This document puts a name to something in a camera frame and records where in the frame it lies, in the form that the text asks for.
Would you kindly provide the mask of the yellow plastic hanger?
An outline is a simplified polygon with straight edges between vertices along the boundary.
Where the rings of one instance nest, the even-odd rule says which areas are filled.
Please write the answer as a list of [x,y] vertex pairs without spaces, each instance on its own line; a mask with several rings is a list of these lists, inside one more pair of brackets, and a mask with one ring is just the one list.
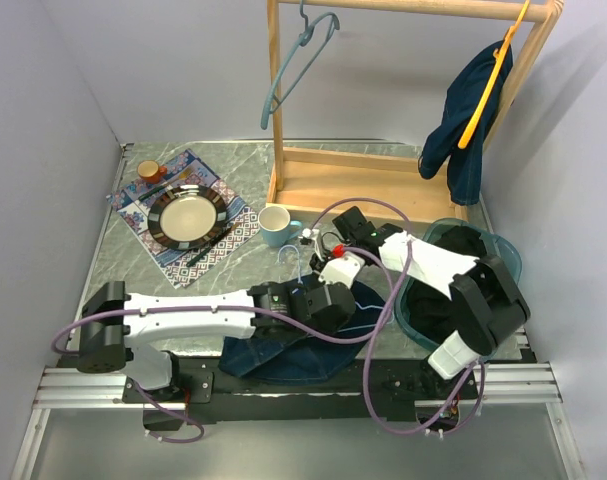
[[478,127],[478,124],[482,118],[483,112],[486,108],[487,102],[492,94],[492,91],[493,91],[496,81],[498,79],[501,67],[504,64],[504,61],[507,56],[507,52],[511,45],[512,39],[513,39],[514,35],[516,34],[516,32],[518,31],[518,29],[524,19],[524,16],[527,13],[529,5],[530,5],[530,0],[526,0],[519,12],[519,15],[518,15],[515,23],[508,28],[508,30],[504,36],[503,43],[501,44],[501,46],[499,48],[495,49],[493,52],[493,57],[495,60],[494,67],[490,73],[490,76],[488,78],[484,91],[479,99],[479,103],[477,104],[477,107],[475,108],[472,116],[470,117],[470,120],[469,120],[467,126],[465,127],[465,129],[458,141],[458,144],[457,144],[457,147],[461,150],[465,149],[468,146],[472,137],[474,136],[474,133]]

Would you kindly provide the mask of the dark denim skirt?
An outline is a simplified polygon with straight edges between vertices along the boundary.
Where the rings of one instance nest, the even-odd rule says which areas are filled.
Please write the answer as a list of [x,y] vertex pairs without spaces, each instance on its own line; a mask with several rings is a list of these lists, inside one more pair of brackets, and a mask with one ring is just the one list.
[[502,44],[499,40],[481,50],[450,84],[441,123],[428,135],[419,157],[418,171],[424,179],[433,178],[442,166],[447,167],[451,201],[458,205],[479,202],[484,141],[495,121],[501,90],[513,67],[511,49],[507,50],[473,136],[463,149],[458,147],[458,142],[479,104],[495,66],[495,54]]

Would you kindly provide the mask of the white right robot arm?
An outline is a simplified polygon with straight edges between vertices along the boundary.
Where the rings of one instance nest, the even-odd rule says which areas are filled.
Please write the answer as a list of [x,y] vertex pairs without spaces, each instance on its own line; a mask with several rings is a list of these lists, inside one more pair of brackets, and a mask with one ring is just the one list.
[[428,356],[423,391],[443,398],[464,368],[492,355],[531,316],[505,262],[496,255],[475,257],[423,241],[401,227],[380,227],[353,206],[333,220],[342,247],[331,252],[322,233],[305,228],[301,242],[314,246],[312,268],[325,283],[351,286],[368,263],[378,260],[389,271],[432,288],[452,308],[453,331]]

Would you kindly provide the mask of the black garment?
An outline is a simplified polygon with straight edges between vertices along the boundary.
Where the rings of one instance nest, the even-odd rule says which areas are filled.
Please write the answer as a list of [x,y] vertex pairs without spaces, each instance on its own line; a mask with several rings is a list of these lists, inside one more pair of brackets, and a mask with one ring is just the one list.
[[[467,226],[453,226],[435,242],[445,250],[481,258],[487,254],[481,233]],[[454,330],[452,302],[438,290],[415,281],[407,293],[408,324],[437,344]]]

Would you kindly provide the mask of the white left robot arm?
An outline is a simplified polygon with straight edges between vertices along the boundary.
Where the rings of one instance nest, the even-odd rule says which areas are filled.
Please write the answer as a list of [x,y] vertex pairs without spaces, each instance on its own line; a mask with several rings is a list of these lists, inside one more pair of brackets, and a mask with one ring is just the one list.
[[172,353],[154,342],[223,336],[258,347],[262,356],[303,339],[310,330],[331,335],[356,311],[343,284],[289,286],[268,282],[214,296],[154,297],[131,294],[122,281],[105,283],[84,305],[77,369],[122,372],[157,400],[181,392],[182,377]]

